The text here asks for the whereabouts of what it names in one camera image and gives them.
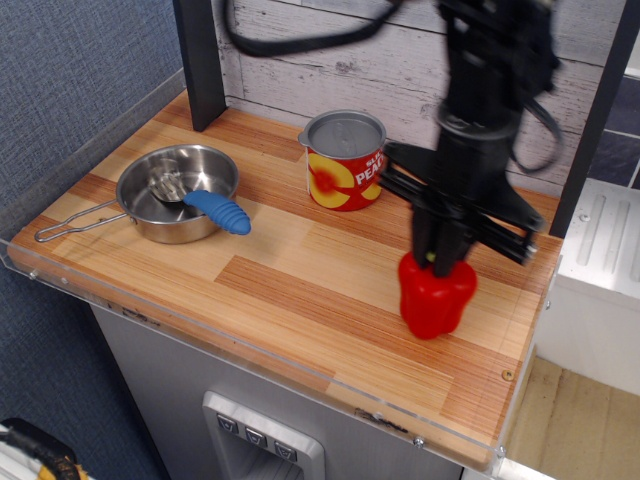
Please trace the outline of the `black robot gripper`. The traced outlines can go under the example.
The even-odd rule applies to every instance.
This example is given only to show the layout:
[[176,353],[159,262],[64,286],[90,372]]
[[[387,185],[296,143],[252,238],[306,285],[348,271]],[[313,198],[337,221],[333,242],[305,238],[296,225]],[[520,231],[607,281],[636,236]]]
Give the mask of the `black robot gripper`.
[[437,113],[436,149],[390,142],[379,183],[412,206],[412,255],[451,275],[475,243],[518,263],[536,251],[542,216],[509,184],[506,167],[521,116],[493,126],[468,123],[448,108]]

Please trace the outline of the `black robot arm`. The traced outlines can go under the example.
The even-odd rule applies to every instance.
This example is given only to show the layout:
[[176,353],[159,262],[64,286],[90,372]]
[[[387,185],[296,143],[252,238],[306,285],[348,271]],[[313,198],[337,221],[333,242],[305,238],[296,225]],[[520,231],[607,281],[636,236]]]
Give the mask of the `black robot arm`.
[[380,184],[412,205],[412,255],[437,278],[452,274],[480,242],[522,264],[542,216],[509,184],[506,169],[522,116],[548,129],[554,150],[527,173],[549,168],[563,147],[556,120],[536,98],[553,87],[551,8],[543,1],[442,1],[449,84],[436,114],[437,147],[390,142]]

